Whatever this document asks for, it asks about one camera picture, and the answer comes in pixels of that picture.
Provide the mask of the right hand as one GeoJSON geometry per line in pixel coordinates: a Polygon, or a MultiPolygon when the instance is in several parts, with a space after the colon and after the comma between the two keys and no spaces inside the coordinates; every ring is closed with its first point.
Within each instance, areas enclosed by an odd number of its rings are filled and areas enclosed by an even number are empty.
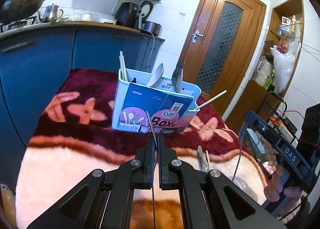
{"type": "Polygon", "coordinates": [[[271,180],[264,188],[264,194],[270,202],[276,202],[280,199],[280,193],[284,193],[285,196],[289,197],[289,202],[285,205],[282,211],[279,213],[281,217],[292,211],[298,204],[301,203],[301,197],[303,191],[299,186],[290,186],[287,188],[283,187],[281,177],[284,174],[284,168],[282,165],[277,165],[276,170],[272,174],[271,180]]]}

